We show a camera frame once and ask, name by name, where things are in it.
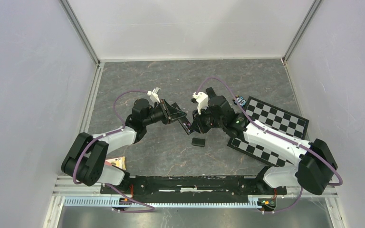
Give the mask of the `blue owl figure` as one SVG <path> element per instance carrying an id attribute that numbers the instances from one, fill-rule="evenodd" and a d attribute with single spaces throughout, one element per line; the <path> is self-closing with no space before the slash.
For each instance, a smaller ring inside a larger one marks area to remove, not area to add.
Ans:
<path id="1" fill-rule="evenodd" d="M 245 108 L 246 104 L 247 104 L 247 100 L 244 99 L 242 96 L 237 95 L 237 96 L 235 96 L 235 98 L 233 98 L 233 103 L 235 105 L 239 105 L 242 108 Z"/>

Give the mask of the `black white chessboard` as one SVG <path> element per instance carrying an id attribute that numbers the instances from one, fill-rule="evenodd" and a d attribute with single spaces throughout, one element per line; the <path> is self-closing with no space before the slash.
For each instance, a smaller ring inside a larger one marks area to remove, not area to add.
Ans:
<path id="1" fill-rule="evenodd" d="M 305 139 L 309 124 L 308 119 L 252 96 L 249 96 L 246 100 L 247 104 L 244 110 L 250 117 L 295 139 Z M 237 138 L 230 138 L 227 146 L 269 166 L 283 167 L 292 164 L 292 162 L 275 152 Z"/>

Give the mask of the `black remote with buttons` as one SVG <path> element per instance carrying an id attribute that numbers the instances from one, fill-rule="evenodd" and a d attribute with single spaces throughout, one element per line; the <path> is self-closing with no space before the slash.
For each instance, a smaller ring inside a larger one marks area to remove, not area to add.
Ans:
<path id="1" fill-rule="evenodd" d="M 187 135 L 190 135 L 191 133 L 193 133 L 193 131 L 190 128 L 187 128 L 187 126 L 185 124 L 180 124 L 181 127 L 184 129 L 184 131 L 187 133 Z"/>

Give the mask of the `black remote back up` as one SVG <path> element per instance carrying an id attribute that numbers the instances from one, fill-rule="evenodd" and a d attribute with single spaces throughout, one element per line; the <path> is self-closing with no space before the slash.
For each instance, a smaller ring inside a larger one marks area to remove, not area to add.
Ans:
<path id="1" fill-rule="evenodd" d="M 217 96 L 212 87 L 206 88 L 205 91 L 209 98 L 213 98 L 213 97 Z"/>

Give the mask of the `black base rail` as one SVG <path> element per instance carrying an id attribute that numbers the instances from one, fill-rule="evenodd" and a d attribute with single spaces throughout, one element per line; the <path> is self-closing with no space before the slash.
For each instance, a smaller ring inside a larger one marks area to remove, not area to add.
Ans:
<path id="1" fill-rule="evenodd" d="M 143 203 L 245 203 L 249 195 L 286 195 L 252 176 L 130 176 L 117 189 Z"/>

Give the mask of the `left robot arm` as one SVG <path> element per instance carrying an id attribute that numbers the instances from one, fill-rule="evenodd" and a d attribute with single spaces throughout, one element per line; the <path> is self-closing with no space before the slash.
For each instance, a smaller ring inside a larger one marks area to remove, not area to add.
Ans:
<path id="1" fill-rule="evenodd" d="M 61 170 L 75 178 L 77 184 L 111 184 L 118 193 L 126 193 L 130 189 L 128 175 L 118 167 L 106 165 L 107 154 L 139 142 L 147 133 L 148 125 L 157 122 L 171 124 L 186 116 L 164 99 L 154 105 L 150 105 L 147 99 L 137 99 L 124 126 L 102 134 L 79 133 L 62 162 Z"/>

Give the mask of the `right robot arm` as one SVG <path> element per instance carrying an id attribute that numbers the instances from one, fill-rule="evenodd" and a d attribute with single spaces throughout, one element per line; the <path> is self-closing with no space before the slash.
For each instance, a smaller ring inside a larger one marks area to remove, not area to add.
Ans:
<path id="1" fill-rule="evenodd" d="M 267 194 L 277 187 L 300 186 L 314 195 L 322 195 L 337 174 L 336 161 L 327 145 L 320 139 L 313 142 L 297 139 L 267 127 L 244 112 L 237 113 L 222 95 L 208 96 L 194 93 L 193 123 L 190 128 L 207 133 L 212 128 L 222 129 L 228 136 L 270 151 L 289 165 L 266 167 L 255 181 L 258 192 Z"/>

